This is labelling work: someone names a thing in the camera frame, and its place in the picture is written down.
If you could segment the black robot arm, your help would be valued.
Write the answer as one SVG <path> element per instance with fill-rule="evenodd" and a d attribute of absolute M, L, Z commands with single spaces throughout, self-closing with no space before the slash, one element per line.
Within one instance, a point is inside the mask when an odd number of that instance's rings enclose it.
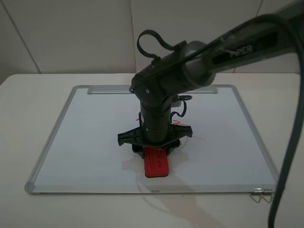
<path fill-rule="evenodd" d="M 304 3 L 299 0 L 274 14 L 250 19 L 214 41 L 168 45 L 158 33 L 145 30 L 171 53 L 165 57 L 140 52 L 152 59 L 131 81 L 130 92 L 140 101 L 139 126 L 118 134 L 118 144 L 132 145 L 143 155 L 145 147 L 177 148 L 180 139 L 192 136 L 192 128 L 172 123 L 175 102 L 186 102 L 188 92 L 209 86 L 217 73 L 296 53 L 304 64 Z"/>

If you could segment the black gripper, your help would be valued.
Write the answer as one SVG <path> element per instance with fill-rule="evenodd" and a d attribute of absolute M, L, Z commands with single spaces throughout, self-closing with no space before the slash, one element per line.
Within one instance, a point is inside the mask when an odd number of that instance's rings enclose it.
<path fill-rule="evenodd" d="M 118 134 L 118 144 L 132 145 L 132 151 L 144 159 L 144 147 L 164 147 L 169 156 L 180 147 L 181 138 L 192 136 L 190 126 L 171 123 L 171 101 L 164 101 L 157 107 L 141 102 L 140 126 Z"/>

